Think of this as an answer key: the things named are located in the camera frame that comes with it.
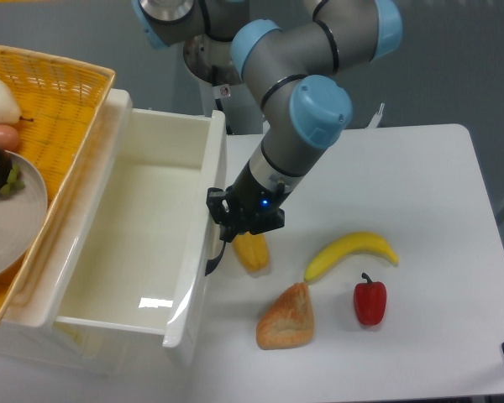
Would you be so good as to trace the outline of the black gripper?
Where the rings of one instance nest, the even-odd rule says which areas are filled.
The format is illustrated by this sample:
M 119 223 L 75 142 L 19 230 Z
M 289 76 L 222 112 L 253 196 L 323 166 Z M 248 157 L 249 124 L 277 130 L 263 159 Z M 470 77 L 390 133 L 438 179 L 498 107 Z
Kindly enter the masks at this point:
M 275 190 L 264 188 L 251 173 L 242 170 L 227 189 L 207 189 L 206 204 L 213 221 L 220 227 L 220 239 L 232 242 L 238 234 L 257 235 L 285 226 L 281 204 L 286 199 L 285 185 Z

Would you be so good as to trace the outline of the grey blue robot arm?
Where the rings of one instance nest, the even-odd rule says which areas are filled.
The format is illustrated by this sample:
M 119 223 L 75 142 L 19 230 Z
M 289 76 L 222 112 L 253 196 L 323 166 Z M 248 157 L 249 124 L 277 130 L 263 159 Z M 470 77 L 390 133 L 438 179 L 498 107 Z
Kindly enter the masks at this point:
M 227 44 L 231 65 L 269 124 L 235 182 L 207 193 L 223 241 L 284 225 L 282 203 L 352 119 L 352 102 L 334 76 L 402 41 L 392 1 L 308 1 L 306 8 L 310 22 L 285 31 L 252 19 L 246 1 L 133 2 L 155 48 L 198 36 Z

